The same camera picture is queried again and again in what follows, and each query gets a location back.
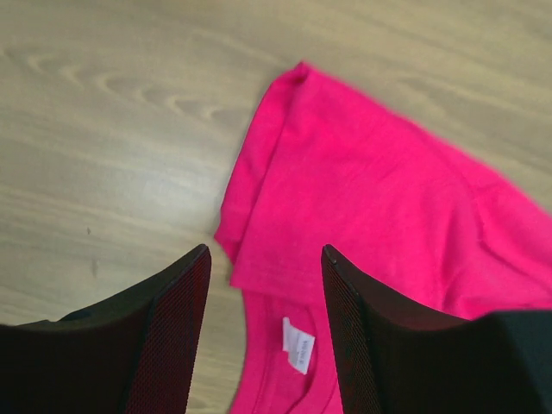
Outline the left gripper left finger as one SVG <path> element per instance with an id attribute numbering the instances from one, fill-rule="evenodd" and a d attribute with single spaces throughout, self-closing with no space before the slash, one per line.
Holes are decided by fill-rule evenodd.
<path id="1" fill-rule="evenodd" d="M 1 328 L 4 413 L 183 413 L 210 284 L 205 245 L 57 321 Z"/>

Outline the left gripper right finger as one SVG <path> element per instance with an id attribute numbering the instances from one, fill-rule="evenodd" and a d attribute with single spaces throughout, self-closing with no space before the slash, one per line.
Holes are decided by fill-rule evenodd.
<path id="1" fill-rule="evenodd" d="M 550 412 L 549 311 L 469 321 L 407 298 L 330 245 L 321 262 L 345 412 Z"/>

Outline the pink t shirt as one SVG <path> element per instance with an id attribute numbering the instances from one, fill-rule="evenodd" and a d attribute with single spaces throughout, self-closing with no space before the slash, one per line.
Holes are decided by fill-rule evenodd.
<path id="1" fill-rule="evenodd" d="M 247 326 L 234 413 L 342 411 L 325 245 L 457 317 L 551 306 L 549 215 L 489 167 L 305 63 L 262 98 L 215 238 Z M 282 349 L 284 317 L 316 338 L 306 375 Z"/>

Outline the white shirt label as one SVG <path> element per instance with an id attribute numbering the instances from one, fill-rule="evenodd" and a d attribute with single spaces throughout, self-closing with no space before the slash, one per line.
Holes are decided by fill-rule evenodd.
<path id="1" fill-rule="evenodd" d="M 288 317 L 282 321 L 283 346 L 288 362 L 299 373 L 306 375 L 311 362 L 316 338 L 294 327 Z"/>

